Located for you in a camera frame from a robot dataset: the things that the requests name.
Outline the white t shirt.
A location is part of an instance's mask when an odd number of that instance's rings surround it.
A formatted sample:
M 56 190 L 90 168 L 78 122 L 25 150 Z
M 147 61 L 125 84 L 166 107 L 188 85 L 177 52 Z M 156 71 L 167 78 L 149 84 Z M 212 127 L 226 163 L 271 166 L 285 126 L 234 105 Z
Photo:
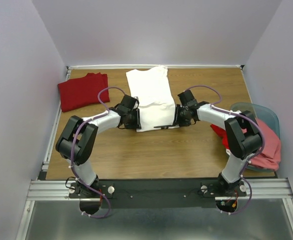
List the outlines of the white t shirt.
M 160 130 L 155 126 L 173 125 L 175 101 L 168 80 L 168 68 L 163 65 L 149 70 L 126 72 L 130 95 L 139 101 L 140 125 L 138 133 Z

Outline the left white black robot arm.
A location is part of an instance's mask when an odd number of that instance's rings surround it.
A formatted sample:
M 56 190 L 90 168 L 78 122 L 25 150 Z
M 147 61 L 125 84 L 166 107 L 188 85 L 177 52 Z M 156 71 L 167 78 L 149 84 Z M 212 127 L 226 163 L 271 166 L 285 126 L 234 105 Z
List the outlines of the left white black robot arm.
M 68 160 L 69 168 L 87 198 L 100 193 L 99 178 L 89 158 L 98 134 L 109 129 L 138 130 L 141 128 L 139 100 L 124 95 L 121 102 L 101 114 L 89 118 L 72 116 L 65 125 L 55 149 Z

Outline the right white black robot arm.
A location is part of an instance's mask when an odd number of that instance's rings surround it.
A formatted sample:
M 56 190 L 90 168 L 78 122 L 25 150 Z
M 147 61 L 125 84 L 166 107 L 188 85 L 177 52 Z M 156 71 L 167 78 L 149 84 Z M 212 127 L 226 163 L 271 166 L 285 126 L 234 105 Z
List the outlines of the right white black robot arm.
M 212 190 L 216 195 L 228 196 L 240 187 L 243 171 L 251 159 L 263 150 L 265 140 L 262 130 L 250 111 L 233 112 L 206 101 L 198 102 L 190 89 L 180 93 L 178 98 L 180 104 L 175 106 L 172 124 L 155 128 L 188 127 L 191 121 L 202 121 L 225 130 L 230 155 L 213 182 Z

